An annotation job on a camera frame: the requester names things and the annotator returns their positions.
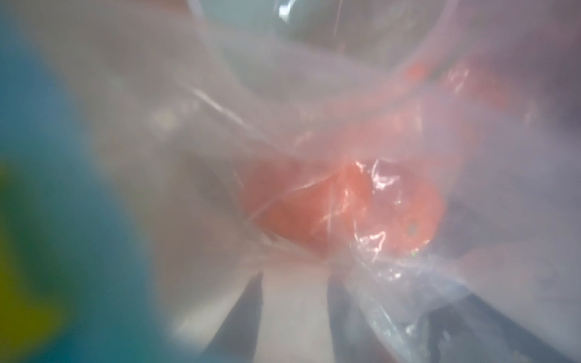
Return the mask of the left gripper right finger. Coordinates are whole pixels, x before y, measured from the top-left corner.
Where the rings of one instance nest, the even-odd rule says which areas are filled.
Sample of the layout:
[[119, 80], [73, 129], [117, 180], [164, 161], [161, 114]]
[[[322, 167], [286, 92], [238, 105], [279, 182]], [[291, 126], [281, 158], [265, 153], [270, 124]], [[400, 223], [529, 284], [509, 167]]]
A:
[[336, 362], [395, 362], [337, 276], [328, 279], [328, 318]]

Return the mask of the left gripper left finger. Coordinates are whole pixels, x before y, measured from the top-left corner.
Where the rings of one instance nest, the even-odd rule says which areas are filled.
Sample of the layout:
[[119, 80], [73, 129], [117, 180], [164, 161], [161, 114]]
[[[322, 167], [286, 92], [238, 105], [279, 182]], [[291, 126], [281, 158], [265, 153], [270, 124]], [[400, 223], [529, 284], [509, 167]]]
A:
[[263, 312], [263, 273], [251, 278], [214, 338], [202, 362], [254, 362]]

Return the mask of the oranges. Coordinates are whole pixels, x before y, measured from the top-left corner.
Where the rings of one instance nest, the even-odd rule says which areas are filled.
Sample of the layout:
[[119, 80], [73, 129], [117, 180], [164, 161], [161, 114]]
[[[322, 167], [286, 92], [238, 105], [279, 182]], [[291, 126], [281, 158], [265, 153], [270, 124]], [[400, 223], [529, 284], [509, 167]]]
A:
[[260, 230], [322, 257], [355, 242], [396, 257], [417, 253], [446, 212], [433, 183], [388, 160], [259, 160], [241, 168], [238, 200]]

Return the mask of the blue zip clear bag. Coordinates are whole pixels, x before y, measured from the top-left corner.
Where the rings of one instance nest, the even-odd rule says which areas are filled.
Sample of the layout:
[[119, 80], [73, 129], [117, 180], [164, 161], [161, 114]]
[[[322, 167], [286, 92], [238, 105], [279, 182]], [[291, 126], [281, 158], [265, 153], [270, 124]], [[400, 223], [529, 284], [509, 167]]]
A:
[[[326, 257], [238, 200], [259, 160], [388, 160], [446, 212]], [[395, 362], [580, 360], [578, 1], [3, 1], [1, 360], [336, 362], [339, 277]]]

